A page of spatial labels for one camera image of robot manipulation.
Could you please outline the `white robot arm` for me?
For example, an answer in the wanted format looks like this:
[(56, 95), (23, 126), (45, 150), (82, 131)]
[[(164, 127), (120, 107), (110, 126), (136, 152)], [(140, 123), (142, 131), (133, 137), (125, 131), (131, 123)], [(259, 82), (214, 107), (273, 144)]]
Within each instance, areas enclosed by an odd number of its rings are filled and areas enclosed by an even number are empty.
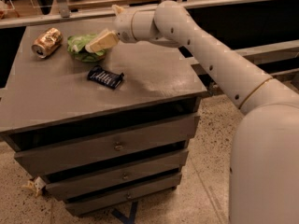
[(114, 29), (88, 43), (88, 52), (119, 42), (183, 46), (243, 113), (231, 151), (229, 223), (299, 224), (299, 94), (208, 34), (174, 1), (153, 11), (113, 10)]

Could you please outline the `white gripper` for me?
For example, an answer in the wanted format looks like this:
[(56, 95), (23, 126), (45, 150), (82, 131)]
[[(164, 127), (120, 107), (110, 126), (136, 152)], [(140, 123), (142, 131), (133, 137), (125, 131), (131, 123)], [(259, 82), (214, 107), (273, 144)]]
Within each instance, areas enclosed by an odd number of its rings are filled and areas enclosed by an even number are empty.
[(116, 15), (114, 20), (116, 33), (108, 29), (103, 30), (85, 46), (85, 49), (89, 53), (95, 53), (102, 49), (110, 49), (118, 44), (119, 39), (124, 43), (137, 42), (132, 25), (135, 11), (118, 5), (113, 5), (112, 9)]

